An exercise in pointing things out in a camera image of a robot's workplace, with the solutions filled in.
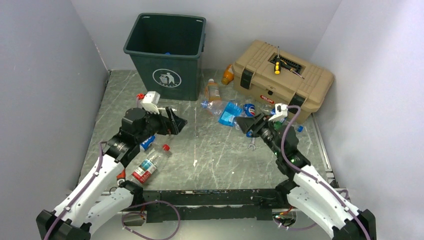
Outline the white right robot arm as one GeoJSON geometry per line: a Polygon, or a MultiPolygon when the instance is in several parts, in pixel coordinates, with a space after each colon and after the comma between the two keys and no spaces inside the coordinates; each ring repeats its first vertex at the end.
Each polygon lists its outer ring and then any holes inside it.
{"type": "Polygon", "coordinates": [[[261,138],[276,156],[275,163],[287,180],[275,189],[276,203],[293,206],[320,226],[332,240],[375,240],[376,218],[360,210],[333,188],[298,150],[299,139],[292,126],[276,129],[269,116],[236,117],[240,130],[261,138]]]}

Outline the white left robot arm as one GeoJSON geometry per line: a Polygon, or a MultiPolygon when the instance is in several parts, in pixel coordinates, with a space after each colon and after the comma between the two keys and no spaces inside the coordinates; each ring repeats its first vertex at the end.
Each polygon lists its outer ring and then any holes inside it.
{"type": "Polygon", "coordinates": [[[126,180],[105,199],[99,197],[108,183],[140,153],[140,145],[158,135],[178,135],[187,120],[172,108],[149,112],[134,107],[126,111],[117,134],[98,146],[98,159],[80,184],[54,210],[42,210],[36,224],[43,240],[89,240],[116,213],[137,210],[144,203],[143,188],[126,180]]]}

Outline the crushed blue label bottle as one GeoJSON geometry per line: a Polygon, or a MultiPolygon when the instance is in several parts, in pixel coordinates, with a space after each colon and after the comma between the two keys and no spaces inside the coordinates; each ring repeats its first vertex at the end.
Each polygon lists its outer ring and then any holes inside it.
{"type": "Polygon", "coordinates": [[[219,124],[228,127],[234,127],[236,125],[236,117],[242,114],[242,108],[234,101],[203,100],[200,106],[215,116],[219,124]]]}

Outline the clear bottle red cap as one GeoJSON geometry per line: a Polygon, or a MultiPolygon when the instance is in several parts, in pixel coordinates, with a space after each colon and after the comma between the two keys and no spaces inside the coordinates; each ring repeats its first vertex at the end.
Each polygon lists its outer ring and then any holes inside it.
{"type": "Polygon", "coordinates": [[[131,174],[140,184],[145,184],[154,172],[168,161],[171,156],[170,146],[167,144],[153,144],[146,158],[131,174]]]}

